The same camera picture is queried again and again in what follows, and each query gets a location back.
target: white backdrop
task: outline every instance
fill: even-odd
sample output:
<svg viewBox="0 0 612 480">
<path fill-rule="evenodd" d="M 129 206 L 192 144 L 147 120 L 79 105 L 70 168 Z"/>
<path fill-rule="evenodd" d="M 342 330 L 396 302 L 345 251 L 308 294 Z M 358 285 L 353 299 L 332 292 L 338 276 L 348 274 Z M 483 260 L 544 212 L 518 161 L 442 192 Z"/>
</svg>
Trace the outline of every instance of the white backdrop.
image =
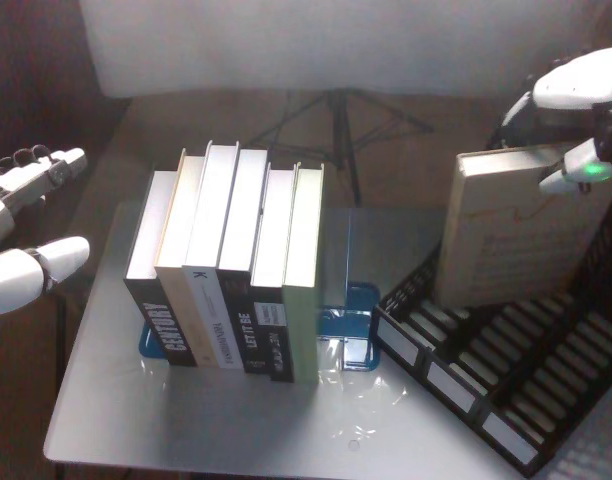
<svg viewBox="0 0 612 480">
<path fill-rule="evenodd" d="M 81 0 L 104 93 L 491 96 L 587 38 L 593 0 Z"/>
</svg>

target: gray table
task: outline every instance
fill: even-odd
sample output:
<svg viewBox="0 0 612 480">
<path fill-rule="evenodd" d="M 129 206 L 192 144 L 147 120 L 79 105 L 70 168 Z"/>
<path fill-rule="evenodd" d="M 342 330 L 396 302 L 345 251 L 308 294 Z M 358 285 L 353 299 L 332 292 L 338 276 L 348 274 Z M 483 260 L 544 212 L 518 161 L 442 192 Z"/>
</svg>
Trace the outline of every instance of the gray table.
<svg viewBox="0 0 612 480">
<path fill-rule="evenodd" d="M 143 319 L 122 283 L 136 205 L 119 208 L 53 412 L 50 460 L 147 469 L 344 479 L 521 476 L 387 355 L 317 386 L 142 358 Z M 325 300 L 346 279 L 388 291 L 441 236 L 439 211 L 330 211 Z M 537 478 L 612 480 L 612 389 Z"/>
</svg>

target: book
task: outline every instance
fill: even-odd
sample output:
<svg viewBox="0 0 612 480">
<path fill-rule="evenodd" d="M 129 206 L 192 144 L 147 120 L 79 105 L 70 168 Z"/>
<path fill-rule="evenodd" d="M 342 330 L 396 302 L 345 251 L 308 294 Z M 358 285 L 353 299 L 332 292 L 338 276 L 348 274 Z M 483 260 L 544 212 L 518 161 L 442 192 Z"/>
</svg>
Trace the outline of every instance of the book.
<svg viewBox="0 0 612 480">
<path fill-rule="evenodd" d="M 269 375 L 280 382 L 294 380 L 282 287 L 298 168 L 268 172 L 250 283 L 261 337 L 269 347 Z"/>
<path fill-rule="evenodd" d="M 128 257 L 124 284 L 135 300 L 168 363 L 195 366 L 195 359 L 186 337 L 157 278 L 154 267 L 157 247 L 166 222 L 168 203 L 175 185 L 175 177 L 175 172 L 154 172 L 151 176 L 133 246 Z"/>
<path fill-rule="evenodd" d="M 588 193 L 541 193 L 570 148 L 548 145 L 457 156 L 435 284 L 442 307 L 564 291 L 608 206 L 612 179 Z"/>
<path fill-rule="evenodd" d="M 250 292 L 259 227 L 266 150 L 241 150 L 228 209 L 217 278 L 246 373 L 268 373 L 268 343 L 261 337 Z"/>
<path fill-rule="evenodd" d="M 166 213 L 166 224 L 157 251 L 155 271 L 182 327 L 195 362 L 198 366 L 215 367 L 217 360 L 204 325 L 199 321 L 192 292 L 182 271 L 203 167 L 204 157 L 187 156 L 186 151 L 182 151 L 173 195 Z"/>
<path fill-rule="evenodd" d="M 232 369 L 242 369 L 243 364 L 217 278 L 217 261 L 238 157 L 239 143 L 208 145 L 192 233 L 182 266 L 217 364 Z"/>
<path fill-rule="evenodd" d="M 324 165 L 297 171 L 282 295 L 297 383 L 319 381 L 317 322 L 321 308 L 320 262 Z"/>
</svg>

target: dark wall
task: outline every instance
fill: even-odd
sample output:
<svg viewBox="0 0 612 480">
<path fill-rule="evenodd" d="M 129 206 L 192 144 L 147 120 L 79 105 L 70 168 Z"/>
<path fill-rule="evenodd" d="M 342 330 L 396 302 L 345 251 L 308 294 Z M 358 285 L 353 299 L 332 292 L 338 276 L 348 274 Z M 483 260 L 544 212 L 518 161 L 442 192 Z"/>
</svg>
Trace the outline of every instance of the dark wall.
<svg viewBox="0 0 612 480">
<path fill-rule="evenodd" d="M 0 157 L 102 148 L 127 106 L 97 85 L 77 0 L 0 0 Z"/>
</svg>

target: tripod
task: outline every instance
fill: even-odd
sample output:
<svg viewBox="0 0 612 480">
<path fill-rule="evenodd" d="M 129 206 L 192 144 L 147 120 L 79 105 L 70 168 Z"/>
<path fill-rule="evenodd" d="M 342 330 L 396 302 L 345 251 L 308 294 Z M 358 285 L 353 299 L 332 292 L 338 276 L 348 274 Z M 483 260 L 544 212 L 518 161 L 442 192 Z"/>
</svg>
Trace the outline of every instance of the tripod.
<svg viewBox="0 0 612 480">
<path fill-rule="evenodd" d="M 353 140 L 351 135 L 350 120 L 348 118 L 348 100 L 350 98 L 361 100 L 375 108 L 386 110 L 390 114 L 390 118 L 370 129 L 359 138 Z M 326 104 L 333 115 L 332 151 L 320 147 L 288 145 L 278 141 L 269 141 L 266 138 L 273 133 L 275 134 L 275 137 L 277 137 L 284 125 L 297 117 L 304 115 L 322 102 Z M 415 130 L 405 133 L 394 133 L 393 130 L 395 130 L 401 123 L 410 125 L 414 127 Z M 434 128 L 432 126 L 414 117 L 413 115 L 404 112 L 403 110 L 378 100 L 373 95 L 365 93 L 361 90 L 336 89 L 317 96 L 315 99 L 306 103 L 294 112 L 289 113 L 287 111 L 278 123 L 264 130 L 248 141 L 246 146 L 270 148 L 274 152 L 284 152 L 311 160 L 323 160 L 325 162 L 332 163 L 338 170 L 342 170 L 344 165 L 347 165 L 350 175 L 351 189 L 353 192 L 353 201 L 355 206 L 359 207 L 362 204 L 362 198 L 359 189 L 359 180 L 357 178 L 355 154 L 375 142 L 402 138 L 419 133 L 432 133 L 433 131 Z"/>
</svg>

